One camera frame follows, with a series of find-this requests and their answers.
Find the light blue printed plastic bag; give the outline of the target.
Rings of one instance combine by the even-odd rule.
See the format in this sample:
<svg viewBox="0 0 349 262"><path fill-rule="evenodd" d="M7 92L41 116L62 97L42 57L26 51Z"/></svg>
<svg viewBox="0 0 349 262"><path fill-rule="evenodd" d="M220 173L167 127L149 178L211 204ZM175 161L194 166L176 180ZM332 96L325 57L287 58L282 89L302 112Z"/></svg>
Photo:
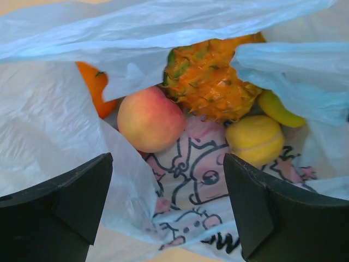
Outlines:
<svg viewBox="0 0 349 262"><path fill-rule="evenodd" d="M56 177L110 152L113 173L88 261L141 261L179 246L204 257L242 261L220 164L196 178L200 160L225 146L204 124L150 167L100 120L73 60L105 70L108 98L160 80L170 49L262 31L266 44L238 50L244 80L275 91L308 126L290 131L272 176L348 198L348 1L108 1L36 5L1 16L1 194Z"/></svg>

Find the orange tangerine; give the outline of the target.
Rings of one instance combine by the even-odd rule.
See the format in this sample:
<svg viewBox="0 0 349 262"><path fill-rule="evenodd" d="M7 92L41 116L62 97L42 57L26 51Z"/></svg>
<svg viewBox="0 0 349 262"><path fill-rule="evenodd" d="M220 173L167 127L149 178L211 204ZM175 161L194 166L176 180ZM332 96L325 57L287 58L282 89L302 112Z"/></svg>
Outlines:
<svg viewBox="0 0 349 262"><path fill-rule="evenodd" d="M108 102L103 99L103 91L109 82L107 74L85 62L75 62L75 64L90 91L99 117L105 119L117 106L116 99Z"/></svg>

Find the red yellow peach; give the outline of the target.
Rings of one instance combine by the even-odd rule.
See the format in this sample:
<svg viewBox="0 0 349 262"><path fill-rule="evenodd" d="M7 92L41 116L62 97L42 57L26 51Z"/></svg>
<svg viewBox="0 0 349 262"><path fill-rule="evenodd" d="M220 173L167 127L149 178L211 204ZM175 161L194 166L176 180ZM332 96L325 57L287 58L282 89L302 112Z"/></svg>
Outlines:
<svg viewBox="0 0 349 262"><path fill-rule="evenodd" d="M156 153L176 142L186 127L186 118L160 88L152 86L123 99L117 127L135 149Z"/></svg>

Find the yellow apricot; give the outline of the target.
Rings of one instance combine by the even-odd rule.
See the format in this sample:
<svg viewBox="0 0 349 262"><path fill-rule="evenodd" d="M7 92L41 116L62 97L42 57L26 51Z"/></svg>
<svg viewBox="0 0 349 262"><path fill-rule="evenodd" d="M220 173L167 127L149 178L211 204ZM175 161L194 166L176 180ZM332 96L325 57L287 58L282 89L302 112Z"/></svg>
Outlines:
<svg viewBox="0 0 349 262"><path fill-rule="evenodd" d="M257 168L278 158L285 141L279 123L265 115L243 118L225 136L231 152Z"/></svg>

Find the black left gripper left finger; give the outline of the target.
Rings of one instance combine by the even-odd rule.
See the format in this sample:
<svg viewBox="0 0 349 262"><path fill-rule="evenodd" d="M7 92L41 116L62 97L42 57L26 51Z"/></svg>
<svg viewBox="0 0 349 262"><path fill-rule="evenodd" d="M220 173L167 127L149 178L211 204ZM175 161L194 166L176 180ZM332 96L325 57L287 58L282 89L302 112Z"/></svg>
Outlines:
<svg viewBox="0 0 349 262"><path fill-rule="evenodd" d="M104 153L1 197L1 261L85 261L97 235L112 162Z"/></svg>

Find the orange pineapple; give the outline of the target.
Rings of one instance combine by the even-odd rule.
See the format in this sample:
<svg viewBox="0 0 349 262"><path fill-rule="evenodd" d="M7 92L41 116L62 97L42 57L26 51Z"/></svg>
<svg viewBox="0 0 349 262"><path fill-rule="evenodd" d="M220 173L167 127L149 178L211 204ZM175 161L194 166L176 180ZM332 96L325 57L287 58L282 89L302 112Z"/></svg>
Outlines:
<svg viewBox="0 0 349 262"><path fill-rule="evenodd" d="M189 114L218 123L239 121L262 89L240 80L230 62L238 46L264 41L261 33L255 33L176 47L167 57L158 86Z"/></svg>

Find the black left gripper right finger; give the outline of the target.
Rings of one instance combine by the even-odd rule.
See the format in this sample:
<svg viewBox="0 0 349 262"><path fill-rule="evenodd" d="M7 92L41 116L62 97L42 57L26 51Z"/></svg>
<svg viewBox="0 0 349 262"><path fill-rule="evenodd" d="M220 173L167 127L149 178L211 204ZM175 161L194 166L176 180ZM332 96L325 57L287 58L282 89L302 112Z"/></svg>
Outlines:
<svg viewBox="0 0 349 262"><path fill-rule="evenodd" d="M245 261L348 261L348 201L299 188L233 154L224 174Z"/></svg>

